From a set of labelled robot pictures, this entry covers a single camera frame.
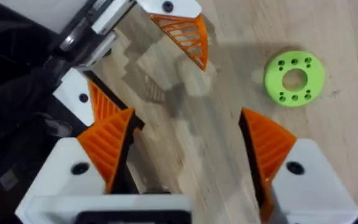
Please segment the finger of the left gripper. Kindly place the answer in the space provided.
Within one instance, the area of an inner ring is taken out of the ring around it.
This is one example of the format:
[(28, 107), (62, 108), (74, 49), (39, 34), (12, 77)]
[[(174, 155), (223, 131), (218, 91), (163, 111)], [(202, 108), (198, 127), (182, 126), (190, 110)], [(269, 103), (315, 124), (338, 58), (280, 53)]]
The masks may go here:
[(208, 62), (208, 34), (196, 0), (137, 0), (151, 20), (201, 69)]
[(69, 69), (53, 96), (87, 127), (129, 109), (91, 70)]

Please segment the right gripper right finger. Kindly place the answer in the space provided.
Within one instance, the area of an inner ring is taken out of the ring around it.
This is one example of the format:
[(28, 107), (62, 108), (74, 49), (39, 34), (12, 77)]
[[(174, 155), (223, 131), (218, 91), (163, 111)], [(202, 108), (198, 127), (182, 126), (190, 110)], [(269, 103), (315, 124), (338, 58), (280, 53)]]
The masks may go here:
[(358, 205), (311, 139), (247, 108), (239, 127), (262, 223), (355, 223)]

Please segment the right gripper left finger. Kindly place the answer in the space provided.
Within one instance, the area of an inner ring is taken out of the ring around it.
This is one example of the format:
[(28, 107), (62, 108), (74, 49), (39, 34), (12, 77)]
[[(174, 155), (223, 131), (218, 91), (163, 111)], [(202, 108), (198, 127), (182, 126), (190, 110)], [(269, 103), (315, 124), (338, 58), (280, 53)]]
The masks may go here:
[(57, 141), (29, 188), (34, 196), (100, 195), (112, 191), (126, 162), (135, 111), (119, 111), (77, 137)]

